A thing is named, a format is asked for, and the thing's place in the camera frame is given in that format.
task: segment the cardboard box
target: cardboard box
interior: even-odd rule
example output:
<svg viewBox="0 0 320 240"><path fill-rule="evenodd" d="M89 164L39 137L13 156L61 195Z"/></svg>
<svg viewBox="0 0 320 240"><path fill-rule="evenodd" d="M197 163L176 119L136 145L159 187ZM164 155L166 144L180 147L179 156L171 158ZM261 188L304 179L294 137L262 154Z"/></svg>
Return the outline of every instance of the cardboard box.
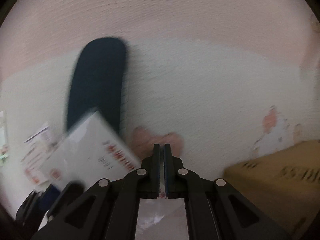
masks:
<svg viewBox="0 0 320 240"><path fill-rule="evenodd" d="M320 210L320 141L233 165L224 178L299 239Z"/></svg>

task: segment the metal rivet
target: metal rivet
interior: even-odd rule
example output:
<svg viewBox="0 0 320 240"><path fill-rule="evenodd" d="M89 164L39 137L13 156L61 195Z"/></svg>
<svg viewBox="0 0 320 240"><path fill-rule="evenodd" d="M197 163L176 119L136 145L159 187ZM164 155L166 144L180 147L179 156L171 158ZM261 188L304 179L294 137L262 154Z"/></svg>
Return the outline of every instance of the metal rivet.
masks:
<svg viewBox="0 0 320 240"><path fill-rule="evenodd" d="M145 170L145 169L138 169L137 170L137 174L138 175L144 175L144 174L146 174L147 173L147 171Z"/></svg>
<svg viewBox="0 0 320 240"><path fill-rule="evenodd" d="M109 181L107 179L101 179L99 180L98 184L100 187L105 187L109 184Z"/></svg>
<svg viewBox="0 0 320 240"><path fill-rule="evenodd" d="M226 185L226 181L224 179L217 179L216 184L220 187L223 187Z"/></svg>
<svg viewBox="0 0 320 240"><path fill-rule="evenodd" d="M187 169L179 169L179 170L178 170L178 173L179 173L180 175L187 175L187 174L188 174L188 170L187 170Z"/></svg>

